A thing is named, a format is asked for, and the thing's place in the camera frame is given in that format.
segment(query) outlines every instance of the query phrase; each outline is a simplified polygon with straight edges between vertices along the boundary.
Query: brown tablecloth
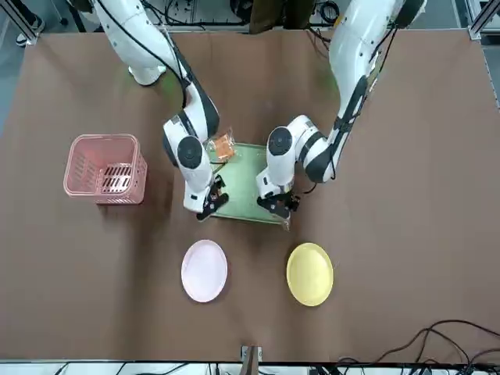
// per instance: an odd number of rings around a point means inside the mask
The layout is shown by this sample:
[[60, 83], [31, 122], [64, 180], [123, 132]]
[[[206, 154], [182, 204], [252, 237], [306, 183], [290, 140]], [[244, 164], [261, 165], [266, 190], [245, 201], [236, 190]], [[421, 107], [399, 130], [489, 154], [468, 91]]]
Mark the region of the brown tablecloth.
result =
[[[232, 127], [237, 141], [264, 144], [303, 113], [329, 131], [338, 93], [305, 32], [175, 38], [220, 111], [220, 130]], [[500, 330], [500, 117], [467, 32], [398, 33], [337, 180], [302, 199], [289, 233], [197, 223], [183, 208], [161, 138], [179, 108], [172, 77], [139, 87], [102, 34], [44, 35], [27, 48], [0, 145], [1, 357], [234, 361], [254, 344], [265, 361], [369, 362], [439, 319]], [[148, 163], [144, 203], [66, 197], [72, 140], [126, 132]], [[180, 284], [182, 257], [202, 238], [222, 246], [230, 272], [204, 305]], [[304, 241], [336, 265], [317, 308], [299, 305], [284, 277]], [[443, 331], [472, 353], [498, 346], [471, 328]], [[417, 349], [386, 362], [412, 362]], [[440, 337], [426, 355], [460, 360]]]

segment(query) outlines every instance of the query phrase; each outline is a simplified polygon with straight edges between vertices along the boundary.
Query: pink plate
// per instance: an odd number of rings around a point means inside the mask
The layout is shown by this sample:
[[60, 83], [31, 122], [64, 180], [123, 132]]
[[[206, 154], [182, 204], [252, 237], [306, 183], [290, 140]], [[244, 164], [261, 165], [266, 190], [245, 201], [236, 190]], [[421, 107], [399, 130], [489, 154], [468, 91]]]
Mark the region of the pink plate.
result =
[[212, 301], [223, 290], [227, 279], [227, 260], [223, 249], [210, 240], [194, 243], [180, 270], [186, 293], [196, 302]]

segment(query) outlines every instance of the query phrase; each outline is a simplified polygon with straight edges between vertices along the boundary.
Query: yellow plate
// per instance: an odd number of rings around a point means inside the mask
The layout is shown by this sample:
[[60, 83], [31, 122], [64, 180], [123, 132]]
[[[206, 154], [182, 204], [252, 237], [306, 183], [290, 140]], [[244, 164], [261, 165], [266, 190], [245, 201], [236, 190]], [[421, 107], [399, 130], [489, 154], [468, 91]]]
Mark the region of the yellow plate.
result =
[[334, 268], [328, 254], [318, 245], [299, 245], [290, 254], [287, 282], [291, 293], [303, 305], [323, 303], [334, 286]]

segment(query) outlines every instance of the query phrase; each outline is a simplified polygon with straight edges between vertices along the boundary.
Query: plate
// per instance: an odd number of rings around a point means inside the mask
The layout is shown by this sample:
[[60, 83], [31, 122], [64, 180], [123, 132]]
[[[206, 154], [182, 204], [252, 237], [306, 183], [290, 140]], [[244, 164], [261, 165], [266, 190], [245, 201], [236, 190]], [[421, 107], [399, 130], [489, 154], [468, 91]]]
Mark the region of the plate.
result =
[[295, 299], [306, 306], [325, 302], [334, 286], [334, 268], [328, 254], [318, 245], [299, 245], [287, 263], [287, 282]]
[[227, 260], [223, 249], [210, 240], [195, 242], [182, 261], [180, 278], [186, 293], [196, 302], [210, 302], [223, 290]]

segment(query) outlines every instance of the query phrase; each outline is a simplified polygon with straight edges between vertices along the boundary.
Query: person's shoe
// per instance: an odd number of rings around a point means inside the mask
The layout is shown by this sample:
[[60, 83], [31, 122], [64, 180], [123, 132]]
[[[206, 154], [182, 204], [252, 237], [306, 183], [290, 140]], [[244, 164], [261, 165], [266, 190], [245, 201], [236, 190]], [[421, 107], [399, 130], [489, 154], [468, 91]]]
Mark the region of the person's shoe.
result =
[[[45, 28], [45, 22], [39, 16], [35, 15], [35, 17], [37, 17], [37, 19], [31, 25], [31, 30], [33, 30], [33, 32], [36, 35], [39, 35]], [[23, 33], [17, 36], [16, 44], [19, 45], [20, 47], [26, 47], [27, 42], [28, 40], [26, 39]]]

